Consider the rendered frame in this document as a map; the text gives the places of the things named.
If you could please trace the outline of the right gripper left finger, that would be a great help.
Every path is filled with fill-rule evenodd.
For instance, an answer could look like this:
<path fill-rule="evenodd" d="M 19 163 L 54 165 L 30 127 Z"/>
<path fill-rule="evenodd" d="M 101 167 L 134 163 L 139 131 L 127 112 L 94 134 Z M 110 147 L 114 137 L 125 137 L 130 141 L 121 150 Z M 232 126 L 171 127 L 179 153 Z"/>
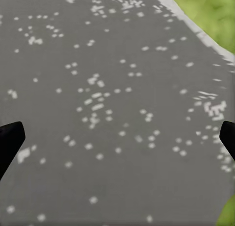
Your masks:
<path fill-rule="evenodd" d="M 21 121 L 0 126 L 0 179 L 4 176 L 25 141 Z"/>

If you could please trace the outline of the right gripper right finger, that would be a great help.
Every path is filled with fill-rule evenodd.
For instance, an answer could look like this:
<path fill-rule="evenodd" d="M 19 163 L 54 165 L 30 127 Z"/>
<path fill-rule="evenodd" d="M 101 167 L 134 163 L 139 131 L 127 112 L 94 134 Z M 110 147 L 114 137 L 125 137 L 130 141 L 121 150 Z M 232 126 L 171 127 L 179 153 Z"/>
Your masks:
<path fill-rule="evenodd" d="M 235 123 L 224 121 L 219 138 L 235 160 Z"/>

